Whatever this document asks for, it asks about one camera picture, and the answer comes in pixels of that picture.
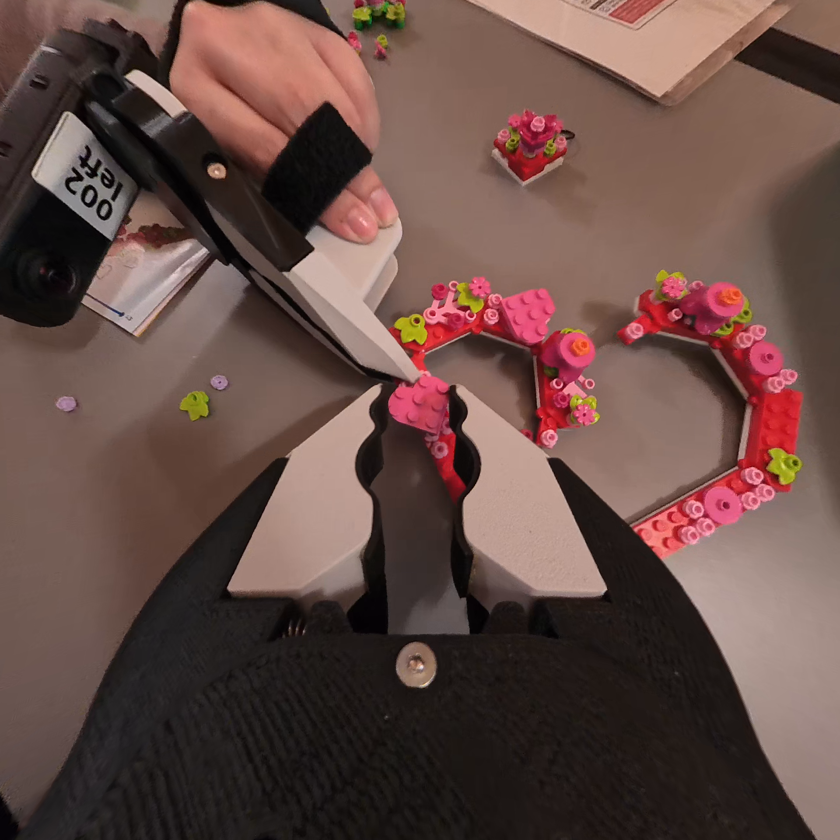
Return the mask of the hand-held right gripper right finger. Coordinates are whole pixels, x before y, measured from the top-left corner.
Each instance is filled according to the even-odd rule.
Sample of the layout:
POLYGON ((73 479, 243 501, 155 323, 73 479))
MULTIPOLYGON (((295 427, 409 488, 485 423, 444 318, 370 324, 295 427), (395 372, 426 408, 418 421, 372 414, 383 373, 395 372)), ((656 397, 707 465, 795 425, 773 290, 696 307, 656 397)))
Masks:
POLYGON ((455 436, 451 572, 469 631, 513 602, 599 599, 606 583, 546 456, 462 385, 449 390, 455 436))

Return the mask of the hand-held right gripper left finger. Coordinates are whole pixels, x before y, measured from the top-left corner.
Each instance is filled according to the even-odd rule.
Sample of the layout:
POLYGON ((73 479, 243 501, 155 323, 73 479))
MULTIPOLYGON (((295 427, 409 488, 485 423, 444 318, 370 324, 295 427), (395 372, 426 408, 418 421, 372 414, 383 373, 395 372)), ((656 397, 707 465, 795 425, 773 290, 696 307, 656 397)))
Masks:
POLYGON ((384 465, 391 385, 375 385, 286 457, 227 589, 337 602, 359 633, 388 627, 385 543, 372 485, 384 465))

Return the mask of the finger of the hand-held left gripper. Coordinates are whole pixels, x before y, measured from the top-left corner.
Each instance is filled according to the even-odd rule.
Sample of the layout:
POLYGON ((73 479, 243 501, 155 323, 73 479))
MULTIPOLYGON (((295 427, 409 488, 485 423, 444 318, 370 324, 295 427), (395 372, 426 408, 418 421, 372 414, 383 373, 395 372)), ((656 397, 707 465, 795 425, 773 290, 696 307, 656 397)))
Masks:
POLYGON ((287 278, 308 312, 360 371, 406 383, 421 378, 414 362, 322 252, 311 252, 288 271, 287 278))
POLYGON ((268 300, 270 300, 280 310, 285 312, 286 315, 301 329, 304 329, 305 332, 309 333, 314 339, 331 350, 344 362, 353 367, 357 372, 380 382, 406 381, 406 374, 403 372, 383 369, 381 366, 370 367, 356 360, 328 330, 315 323, 315 321, 313 321, 312 318, 300 306, 298 306, 298 304, 294 302, 294 300, 292 300, 285 291, 279 289, 278 286, 271 280, 265 278, 253 269, 248 271, 248 279, 268 300))

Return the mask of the red lego half with hearts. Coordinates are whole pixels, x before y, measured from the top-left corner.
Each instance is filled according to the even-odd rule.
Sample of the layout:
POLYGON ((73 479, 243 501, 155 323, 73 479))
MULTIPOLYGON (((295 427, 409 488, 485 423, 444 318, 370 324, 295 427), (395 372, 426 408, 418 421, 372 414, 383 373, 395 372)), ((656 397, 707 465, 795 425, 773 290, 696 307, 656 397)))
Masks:
POLYGON ((588 427, 600 419, 595 384, 587 375, 595 360, 595 344, 580 329, 552 331, 555 306, 543 288, 503 297, 483 276, 470 281, 439 283, 432 303, 422 312, 399 318, 390 328, 420 379, 399 384, 388 403, 390 415, 423 436, 448 494, 456 501, 465 490, 455 470, 456 435, 449 424, 449 384, 433 376, 427 357, 470 335, 484 335, 528 351, 536 396, 536 432, 523 434, 550 449, 560 431, 588 427))

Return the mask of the lego instruction booklet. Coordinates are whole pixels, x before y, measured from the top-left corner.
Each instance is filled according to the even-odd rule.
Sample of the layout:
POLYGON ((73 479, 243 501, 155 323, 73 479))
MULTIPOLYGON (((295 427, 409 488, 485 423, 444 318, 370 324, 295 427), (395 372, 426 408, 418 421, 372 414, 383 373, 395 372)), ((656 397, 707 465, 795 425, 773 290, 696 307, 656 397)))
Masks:
POLYGON ((83 306, 139 337, 210 258, 156 196, 141 192, 83 306))

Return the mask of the small red white lego block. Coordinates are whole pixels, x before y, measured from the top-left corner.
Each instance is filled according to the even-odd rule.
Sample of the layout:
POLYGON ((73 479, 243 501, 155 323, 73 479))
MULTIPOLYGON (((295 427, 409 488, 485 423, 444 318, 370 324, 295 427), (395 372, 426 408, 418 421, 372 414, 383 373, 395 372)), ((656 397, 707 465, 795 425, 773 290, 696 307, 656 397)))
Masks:
POLYGON ((525 186, 558 169, 575 133, 556 114, 530 109, 513 113, 497 132, 491 155, 519 184, 525 186))

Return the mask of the pile of loose lego pieces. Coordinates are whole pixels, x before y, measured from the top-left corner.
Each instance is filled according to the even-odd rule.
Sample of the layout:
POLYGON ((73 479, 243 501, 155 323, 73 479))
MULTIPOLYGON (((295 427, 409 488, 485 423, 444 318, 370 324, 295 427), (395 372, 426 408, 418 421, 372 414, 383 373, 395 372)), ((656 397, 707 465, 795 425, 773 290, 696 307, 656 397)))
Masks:
POLYGON ((352 29, 346 39, 358 55, 363 51, 361 33, 374 26, 403 31, 406 1, 353 1, 352 29))

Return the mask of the red lego half with discs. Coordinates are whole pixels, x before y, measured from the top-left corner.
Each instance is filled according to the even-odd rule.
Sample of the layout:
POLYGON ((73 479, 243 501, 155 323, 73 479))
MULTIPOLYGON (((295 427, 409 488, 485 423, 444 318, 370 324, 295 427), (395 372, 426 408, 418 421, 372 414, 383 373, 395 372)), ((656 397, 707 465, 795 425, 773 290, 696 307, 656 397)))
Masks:
POLYGON ((729 281, 708 285, 663 269, 635 314, 617 334, 625 345, 660 334, 707 347, 744 400, 735 465, 633 524, 663 560, 791 490, 803 466, 796 453, 803 394, 748 297, 729 281))

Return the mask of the person's left hand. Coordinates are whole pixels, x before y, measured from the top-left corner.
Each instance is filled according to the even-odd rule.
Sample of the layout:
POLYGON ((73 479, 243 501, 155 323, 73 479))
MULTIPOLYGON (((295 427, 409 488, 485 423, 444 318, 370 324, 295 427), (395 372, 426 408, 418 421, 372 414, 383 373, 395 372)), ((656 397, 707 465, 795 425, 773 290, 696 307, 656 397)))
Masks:
POLYGON ((397 221, 370 163, 374 83, 347 38, 265 2, 190 2, 169 89, 303 230, 367 244, 397 221))

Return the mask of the cardboard envelope with label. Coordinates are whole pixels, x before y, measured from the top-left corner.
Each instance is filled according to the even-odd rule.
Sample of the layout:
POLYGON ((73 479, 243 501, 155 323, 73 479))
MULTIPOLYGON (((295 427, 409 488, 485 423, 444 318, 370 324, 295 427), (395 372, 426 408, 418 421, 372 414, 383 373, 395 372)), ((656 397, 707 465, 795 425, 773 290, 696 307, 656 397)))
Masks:
POLYGON ((672 106, 787 15, 792 1, 473 1, 672 106))

